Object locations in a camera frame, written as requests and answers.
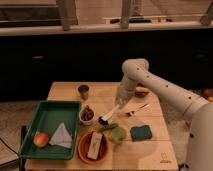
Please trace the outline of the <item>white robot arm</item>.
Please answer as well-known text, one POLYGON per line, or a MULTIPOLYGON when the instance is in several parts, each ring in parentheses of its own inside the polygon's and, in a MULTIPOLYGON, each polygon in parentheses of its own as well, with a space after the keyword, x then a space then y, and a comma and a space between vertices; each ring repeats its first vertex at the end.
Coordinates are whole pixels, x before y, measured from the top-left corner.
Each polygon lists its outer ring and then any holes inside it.
POLYGON ((139 83, 150 89, 191 122, 184 171, 213 171, 213 102, 152 74, 146 59, 126 60, 122 71, 115 103, 123 108, 139 83))

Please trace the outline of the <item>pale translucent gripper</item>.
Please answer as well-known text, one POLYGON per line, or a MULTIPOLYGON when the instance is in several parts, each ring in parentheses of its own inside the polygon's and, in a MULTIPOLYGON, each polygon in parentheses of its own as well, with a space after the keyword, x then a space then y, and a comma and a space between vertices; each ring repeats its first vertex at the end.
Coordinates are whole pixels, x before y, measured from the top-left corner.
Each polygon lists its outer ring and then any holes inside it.
POLYGON ((134 88, 120 84, 116 91, 115 104, 123 108, 133 97, 134 88))

